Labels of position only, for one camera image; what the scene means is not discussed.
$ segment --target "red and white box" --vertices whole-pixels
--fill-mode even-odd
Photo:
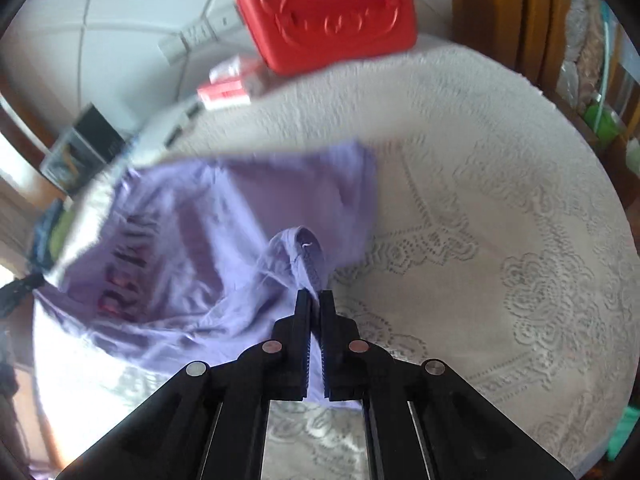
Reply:
[[[261,59],[235,56],[211,70],[198,96],[207,110],[247,105],[266,91],[268,83],[269,71]]]

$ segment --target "metal screw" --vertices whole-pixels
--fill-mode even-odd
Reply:
[[[202,361],[194,361],[187,365],[187,375],[198,377],[207,371],[207,365]]]
[[[369,343],[363,341],[362,339],[354,339],[349,343],[349,350],[355,352],[356,354],[362,354],[369,350]]]
[[[446,367],[440,361],[431,359],[430,361],[425,362],[424,369],[431,375],[442,375],[444,370],[446,370]]]
[[[265,341],[262,344],[262,351],[267,352],[267,354],[277,354],[280,350],[282,350],[282,343],[275,339]]]

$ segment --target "electrical outlet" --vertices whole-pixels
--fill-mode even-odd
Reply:
[[[203,44],[216,41],[216,36],[207,20],[199,19],[197,22],[191,23],[181,30],[184,43],[187,44],[189,50],[195,50]]]
[[[207,16],[211,28],[217,37],[224,36],[225,33],[242,27],[242,18],[235,5],[215,9]]]

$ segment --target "white lace tablecloth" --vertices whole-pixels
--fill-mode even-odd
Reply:
[[[165,156],[375,149],[380,211],[338,309],[399,358],[446,361],[574,472],[597,456],[638,364],[639,260],[596,157],[524,78],[465,48],[338,64],[202,115]],[[95,239],[97,182],[65,261]],[[36,373],[73,458],[162,382],[36,312]],[[264,478],[366,477],[359,413],[272,403]]]

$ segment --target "purple t-shirt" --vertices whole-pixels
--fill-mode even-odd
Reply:
[[[300,288],[325,288],[364,254],[375,175],[355,143],[129,170],[100,241],[37,295],[65,331],[147,370],[234,360],[293,313]]]

